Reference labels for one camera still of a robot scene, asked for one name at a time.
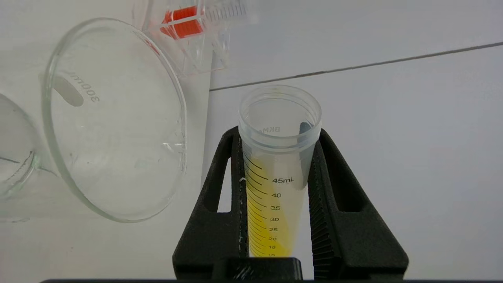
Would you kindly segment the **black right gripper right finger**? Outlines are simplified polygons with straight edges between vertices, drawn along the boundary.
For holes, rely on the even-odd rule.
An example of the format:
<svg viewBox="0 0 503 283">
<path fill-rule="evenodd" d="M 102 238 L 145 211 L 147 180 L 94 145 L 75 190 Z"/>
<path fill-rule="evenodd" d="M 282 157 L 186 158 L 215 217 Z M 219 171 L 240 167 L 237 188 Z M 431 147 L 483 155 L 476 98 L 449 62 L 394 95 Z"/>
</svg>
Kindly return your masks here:
<svg viewBox="0 0 503 283">
<path fill-rule="evenodd" d="M 409 258 L 322 130 L 308 177 L 316 280 L 401 281 Z"/>
</svg>

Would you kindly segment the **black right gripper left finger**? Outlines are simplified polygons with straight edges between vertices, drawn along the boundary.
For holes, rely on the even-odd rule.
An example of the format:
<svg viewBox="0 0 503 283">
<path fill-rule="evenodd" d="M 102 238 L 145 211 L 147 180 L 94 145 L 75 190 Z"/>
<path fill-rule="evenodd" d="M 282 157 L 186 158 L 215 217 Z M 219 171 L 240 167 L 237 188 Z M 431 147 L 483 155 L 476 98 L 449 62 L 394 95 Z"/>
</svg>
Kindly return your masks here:
<svg viewBox="0 0 503 283">
<path fill-rule="evenodd" d="M 247 257 L 242 166 L 234 127 L 221 137 L 191 216 L 172 256 L 179 281 L 237 281 L 239 260 Z M 227 164 L 231 165 L 231 210 L 218 205 Z"/>
</svg>

